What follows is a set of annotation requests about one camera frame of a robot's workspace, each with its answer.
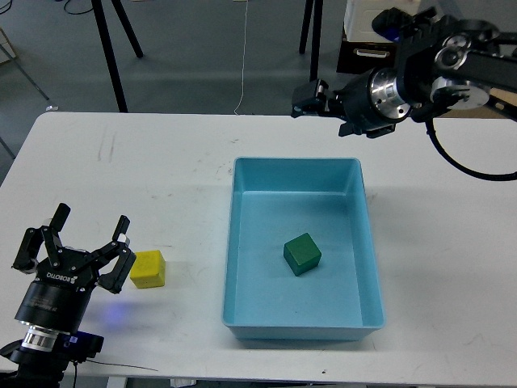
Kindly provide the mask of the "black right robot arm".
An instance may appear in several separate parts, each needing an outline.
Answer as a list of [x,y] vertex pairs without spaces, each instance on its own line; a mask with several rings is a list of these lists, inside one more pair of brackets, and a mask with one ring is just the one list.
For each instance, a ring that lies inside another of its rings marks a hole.
[[481,106],[515,120],[516,106],[490,92],[516,91],[516,55],[500,52],[503,45],[516,46],[516,34],[500,32],[485,20],[438,18],[433,7],[416,15],[395,7],[384,10],[372,29],[397,46],[394,65],[368,70],[332,94],[321,79],[299,86],[291,116],[339,118],[339,136],[368,138],[390,134],[411,118],[425,124],[435,149],[459,171],[487,181],[514,181],[514,172],[482,173],[454,160],[439,143],[433,120],[451,110]]

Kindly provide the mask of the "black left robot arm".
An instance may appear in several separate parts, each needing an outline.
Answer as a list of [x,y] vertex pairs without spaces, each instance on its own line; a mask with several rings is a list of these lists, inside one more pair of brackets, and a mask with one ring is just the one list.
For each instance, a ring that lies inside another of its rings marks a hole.
[[120,217],[110,242],[82,251],[61,242],[69,213],[61,203],[48,224],[26,229],[15,257],[12,267],[35,278],[15,315],[27,332],[1,349],[17,365],[14,372],[2,373],[3,387],[58,387],[68,365],[95,357],[103,337],[79,329],[91,294],[97,287],[118,294],[136,260],[126,216]]

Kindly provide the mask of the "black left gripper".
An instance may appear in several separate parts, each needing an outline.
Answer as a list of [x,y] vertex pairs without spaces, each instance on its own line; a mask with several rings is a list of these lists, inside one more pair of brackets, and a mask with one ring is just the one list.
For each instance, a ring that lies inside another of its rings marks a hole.
[[[67,334],[78,330],[96,284],[120,293],[136,260],[129,247],[130,220],[125,215],[120,216],[111,241],[93,253],[62,248],[59,233],[70,211],[60,203],[47,225],[27,228],[12,264],[22,273],[36,273],[15,319]],[[39,262],[42,245],[48,257]]]

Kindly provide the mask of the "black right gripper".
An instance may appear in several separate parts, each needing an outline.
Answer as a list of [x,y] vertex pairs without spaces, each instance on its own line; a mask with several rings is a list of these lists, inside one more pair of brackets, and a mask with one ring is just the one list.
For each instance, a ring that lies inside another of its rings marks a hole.
[[395,73],[389,69],[369,70],[338,93],[329,93],[329,85],[320,78],[304,83],[292,94],[291,117],[300,116],[345,120],[338,131],[340,137],[390,134],[398,122]]

